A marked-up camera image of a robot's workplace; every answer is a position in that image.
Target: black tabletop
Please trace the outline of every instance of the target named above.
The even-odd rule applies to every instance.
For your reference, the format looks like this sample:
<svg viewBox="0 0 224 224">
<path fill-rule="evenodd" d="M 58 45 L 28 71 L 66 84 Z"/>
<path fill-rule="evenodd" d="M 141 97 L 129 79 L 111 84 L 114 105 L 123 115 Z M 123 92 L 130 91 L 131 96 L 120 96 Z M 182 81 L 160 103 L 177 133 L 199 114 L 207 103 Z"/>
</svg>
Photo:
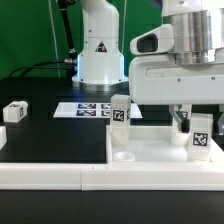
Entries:
<svg viewBox="0 0 224 224">
<path fill-rule="evenodd" d="M 65 79 L 1 80 L 1 109 L 14 100 L 26 100 L 29 109 L 18 124 L 4 123 L 0 114 L 0 125 L 6 125 L 8 137 L 0 161 L 105 163 L 108 119 L 54 119 L 53 113 L 60 101 L 109 102 L 113 94 L 75 90 Z M 143 121 L 134 120 L 133 124 L 170 124 L 167 108 L 141 109 Z M 2 224 L 220 224 L 224 223 L 223 208 L 224 192 L 0 191 Z"/>
</svg>

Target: green wall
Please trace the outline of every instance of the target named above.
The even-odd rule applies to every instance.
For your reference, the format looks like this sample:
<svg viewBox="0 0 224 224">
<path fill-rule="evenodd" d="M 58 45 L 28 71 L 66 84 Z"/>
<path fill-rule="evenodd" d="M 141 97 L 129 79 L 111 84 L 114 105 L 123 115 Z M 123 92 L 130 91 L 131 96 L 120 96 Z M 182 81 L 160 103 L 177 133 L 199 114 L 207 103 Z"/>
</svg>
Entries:
<svg viewBox="0 0 224 224">
<path fill-rule="evenodd" d="M 120 50 L 122 50 L 122 33 L 124 19 L 124 0 L 108 0 L 120 13 Z M 59 58 L 67 57 L 67 43 L 60 11 L 55 0 L 51 0 L 54 25 L 56 30 Z M 1 3 L 0 14 L 0 78 L 6 77 L 13 69 L 31 66 L 43 61 L 56 59 L 54 39 L 51 28 L 48 0 L 11 0 Z M 75 48 L 82 50 L 82 13 L 80 4 L 69 7 Z M 127 0 L 125 37 L 123 53 L 128 65 L 133 59 L 129 44 L 138 35 L 161 24 L 160 12 L 150 0 Z M 44 74 L 57 76 L 56 71 L 34 71 L 33 75 Z"/>
</svg>

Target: small white cube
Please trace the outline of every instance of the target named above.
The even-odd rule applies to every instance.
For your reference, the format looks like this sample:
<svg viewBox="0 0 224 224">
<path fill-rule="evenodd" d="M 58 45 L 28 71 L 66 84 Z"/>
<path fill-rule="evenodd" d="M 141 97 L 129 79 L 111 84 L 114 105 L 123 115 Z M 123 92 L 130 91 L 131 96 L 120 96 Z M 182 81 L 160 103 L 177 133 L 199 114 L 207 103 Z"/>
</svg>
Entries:
<svg viewBox="0 0 224 224">
<path fill-rule="evenodd" d="M 212 114 L 192 114 L 189 136 L 188 160 L 210 160 L 212 127 Z"/>
<path fill-rule="evenodd" d="M 7 142 L 6 129 L 5 127 L 0 126 L 0 150 L 5 145 L 6 142 Z"/>
<path fill-rule="evenodd" d="M 27 115 L 28 104 L 25 101 L 13 101 L 3 108 L 4 122 L 18 123 Z"/>
<path fill-rule="evenodd" d="M 110 132 L 114 145 L 126 145 L 129 140 L 131 97 L 115 94 L 111 98 Z"/>
</svg>

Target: warning label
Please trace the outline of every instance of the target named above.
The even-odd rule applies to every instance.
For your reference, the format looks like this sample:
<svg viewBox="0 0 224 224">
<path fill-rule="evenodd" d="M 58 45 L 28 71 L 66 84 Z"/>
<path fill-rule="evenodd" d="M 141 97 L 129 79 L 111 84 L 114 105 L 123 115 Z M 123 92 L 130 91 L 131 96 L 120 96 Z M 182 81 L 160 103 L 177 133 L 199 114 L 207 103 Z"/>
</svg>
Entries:
<svg viewBox="0 0 224 224">
<path fill-rule="evenodd" d="M 96 52 L 107 52 L 107 49 L 106 49 L 103 41 L 100 42 L 99 46 L 96 49 Z"/>
</svg>

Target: white tray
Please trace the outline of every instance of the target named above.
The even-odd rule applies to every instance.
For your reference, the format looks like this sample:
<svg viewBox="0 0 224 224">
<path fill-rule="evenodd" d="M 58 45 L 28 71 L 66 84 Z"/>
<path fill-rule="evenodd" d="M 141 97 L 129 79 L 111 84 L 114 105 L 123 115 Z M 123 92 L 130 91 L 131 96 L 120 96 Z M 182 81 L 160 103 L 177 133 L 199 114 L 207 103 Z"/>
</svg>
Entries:
<svg viewBox="0 0 224 224">
<path fill-rule="evenodd" d="M 224 190 L 224 153 L 214 141 L 211 162 L 188 162 L 187 149 L 170 143 L 172 127 L 129 131 L 129 144 L 114 146 L 107 127 L 107 170 L 85 171 L 85 190 Z M 135 161 L 115 161 L 118 152 L 133 154 Z"/>
<path fill-rule="evenodd" d="M 0 189 L 224 190 L 224 153 L 211 143 L 211 162 L 187 162 L 170 143 L 171 127 L 131 127 L 125 147 L 113 146 L 107 127 L 107 164 L 0 163 Z M 117 152 L 135 161 L 114 160 Z"/>
</svg>

